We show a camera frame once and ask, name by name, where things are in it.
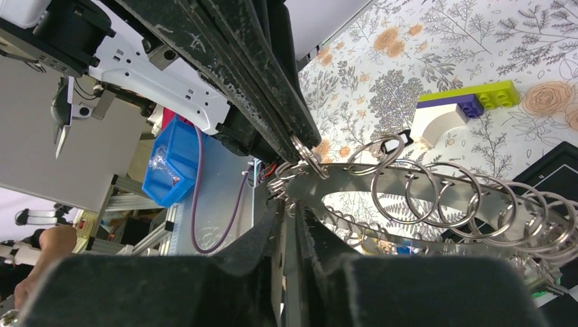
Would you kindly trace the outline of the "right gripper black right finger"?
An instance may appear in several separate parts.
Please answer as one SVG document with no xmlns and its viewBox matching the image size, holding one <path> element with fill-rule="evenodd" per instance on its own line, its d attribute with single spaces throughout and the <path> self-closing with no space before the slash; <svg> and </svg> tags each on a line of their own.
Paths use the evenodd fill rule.
<svg viewBox="0 0 578 327">
<path fill-rule="evenodd" d="M 298 205 L 308 326 L 546 326 L 506 262 L 486 257 L 362 255 Z"/>
</svg>

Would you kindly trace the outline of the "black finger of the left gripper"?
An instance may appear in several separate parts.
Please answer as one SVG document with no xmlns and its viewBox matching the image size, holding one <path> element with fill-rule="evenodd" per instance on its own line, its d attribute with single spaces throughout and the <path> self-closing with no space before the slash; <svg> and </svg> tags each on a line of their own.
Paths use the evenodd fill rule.
<svg viewBox="0 0 578 327">
<path fill-rule="evenodd" d="M 175 51 L 230 104 L 216 139 L 266 162 L 315 162 L 320 132 L 301 92 L 283 1 L 116 1 L 152 43 Z"/>
</svg>

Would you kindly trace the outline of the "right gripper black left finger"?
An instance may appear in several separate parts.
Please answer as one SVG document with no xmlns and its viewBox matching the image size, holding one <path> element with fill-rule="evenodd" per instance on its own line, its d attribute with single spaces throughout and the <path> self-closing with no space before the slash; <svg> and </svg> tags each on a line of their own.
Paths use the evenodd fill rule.
<svg viewBox="0 0 578 327">
<path fill-rule="evenodd" d="M 284 203 L 212 256 L 77 255 L 43 277 L 19 326 L 276 326 Z"/>
</svg>

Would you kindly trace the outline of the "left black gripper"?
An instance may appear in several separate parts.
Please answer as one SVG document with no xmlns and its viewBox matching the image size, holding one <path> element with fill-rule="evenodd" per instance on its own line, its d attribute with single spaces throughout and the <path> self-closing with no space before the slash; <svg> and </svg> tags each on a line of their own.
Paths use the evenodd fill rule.
<svg viewBox="0 0 578 327">
<path fill-rule="evenodd" d="M 1 56 L 81 77 L 100 63 L 112 22 L 92 1 L 2 1 Z"/>
</svg>

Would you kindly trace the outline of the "metal keyring disc with rings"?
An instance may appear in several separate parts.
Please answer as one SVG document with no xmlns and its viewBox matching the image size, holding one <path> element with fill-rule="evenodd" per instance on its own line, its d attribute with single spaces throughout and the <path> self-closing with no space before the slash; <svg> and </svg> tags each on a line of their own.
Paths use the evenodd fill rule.
<svg viewBox="0 0 578 327">
<path fill-rule="evenodd" d="M 263 177 L 278 198 L 307 202 L 317 219 L 365 253 L 488 255 L 510 262 L 531 287 L 567 290 L 561 267 L 577 260 L 577 201 L 454 161 L 384 154 L 386 135 L 330 159 L 281 163 Z"/>
</svg>

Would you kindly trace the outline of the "green key tag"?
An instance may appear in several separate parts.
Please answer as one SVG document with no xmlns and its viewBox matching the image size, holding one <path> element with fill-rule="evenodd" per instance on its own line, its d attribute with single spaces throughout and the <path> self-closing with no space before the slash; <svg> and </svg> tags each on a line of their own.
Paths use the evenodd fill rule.
<svg viewBox="0 0 578 327">
<path fill-rule="evenodd" d="M 532 298 L 534 300 L 542 302 L 549 302 L 550 300 L 553 300 L 557 296 L 558 296 L 557 294 L 546 291 L 539 291 L 532 294 Z"/>
</svg>

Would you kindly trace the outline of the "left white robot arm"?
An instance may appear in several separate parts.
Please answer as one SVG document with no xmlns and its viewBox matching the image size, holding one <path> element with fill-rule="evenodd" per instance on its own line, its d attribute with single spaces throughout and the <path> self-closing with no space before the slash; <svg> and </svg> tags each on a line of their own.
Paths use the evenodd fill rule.
<svg viewBox="0 0 578 327">
<path fill-rule="evenodd" d="M 320 141 L 283 1 L 2 1 L 1 54 L 151 111 L 239 155 L 291 163 Z"/>
</svg>

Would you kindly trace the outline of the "person's hand in background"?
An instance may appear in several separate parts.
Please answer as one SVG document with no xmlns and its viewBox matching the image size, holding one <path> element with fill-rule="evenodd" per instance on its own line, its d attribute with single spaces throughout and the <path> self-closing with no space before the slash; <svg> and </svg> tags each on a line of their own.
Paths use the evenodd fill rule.
<svg viewBox="0 0 578 327">
<path fill-rule="evenodd" d="M 33 293 L 40 277 L 55 262 L 72 253 L 76 246 L 76 230 L 71 225 L 57 225 L 40 233 L 35 233 L 33 240 L 40 246 L 40 256 L 31 272 L 16 285 L 14 306 L 20 309 Z"/>
</svg>

